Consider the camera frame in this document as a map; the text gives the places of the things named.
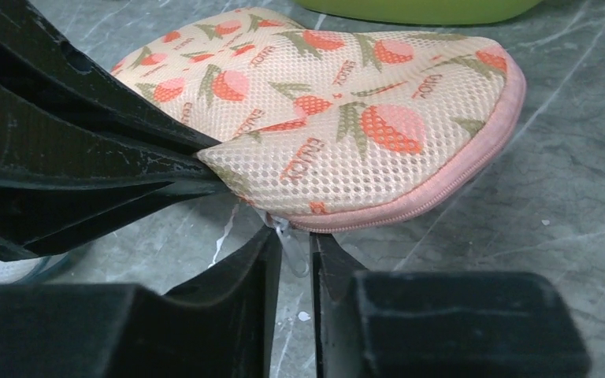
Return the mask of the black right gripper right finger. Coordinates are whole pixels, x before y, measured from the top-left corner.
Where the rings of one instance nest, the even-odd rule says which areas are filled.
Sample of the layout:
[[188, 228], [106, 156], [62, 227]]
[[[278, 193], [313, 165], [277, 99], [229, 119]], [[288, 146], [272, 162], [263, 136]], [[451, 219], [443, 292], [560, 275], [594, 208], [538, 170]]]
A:
[[319, 377], [587, 377], [554, 285], [531, 272], [372, 271], [310, 235]]

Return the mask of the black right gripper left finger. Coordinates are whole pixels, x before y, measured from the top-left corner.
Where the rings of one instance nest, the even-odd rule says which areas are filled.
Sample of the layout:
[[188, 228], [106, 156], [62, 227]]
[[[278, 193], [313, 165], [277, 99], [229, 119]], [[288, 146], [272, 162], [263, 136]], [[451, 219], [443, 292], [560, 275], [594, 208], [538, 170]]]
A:
[[133, 283], [0, 285], [0, 377], [266, 377], [281, 245], [261, 228], [160, 295]]

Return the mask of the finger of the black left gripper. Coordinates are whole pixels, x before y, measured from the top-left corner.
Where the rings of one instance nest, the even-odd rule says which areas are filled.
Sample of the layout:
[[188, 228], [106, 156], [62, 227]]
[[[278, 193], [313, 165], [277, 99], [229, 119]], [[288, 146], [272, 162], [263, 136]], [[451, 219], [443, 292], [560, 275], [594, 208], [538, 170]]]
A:
[[0, 84], [0, 260], [61, 254], [172, 204], [226, 192], [198, 152], [89, 132]]
[[218, 145], [79, 51], [29, 1], [0, 1], [0, 84], [89, 132], [192, 155]]

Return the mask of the peach floral mesh laundry bag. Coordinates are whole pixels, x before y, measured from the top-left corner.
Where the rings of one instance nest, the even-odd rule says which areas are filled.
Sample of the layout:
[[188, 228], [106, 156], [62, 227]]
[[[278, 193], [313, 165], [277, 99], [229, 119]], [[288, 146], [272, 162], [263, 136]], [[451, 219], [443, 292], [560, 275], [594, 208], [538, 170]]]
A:
[[216, 139], [198, 157], [234, 194], [320, 233], [447, 199], [509, 141], [526, 92], [491, 39], [313, 30], [255, 7], [171, 31], [111, 72]]

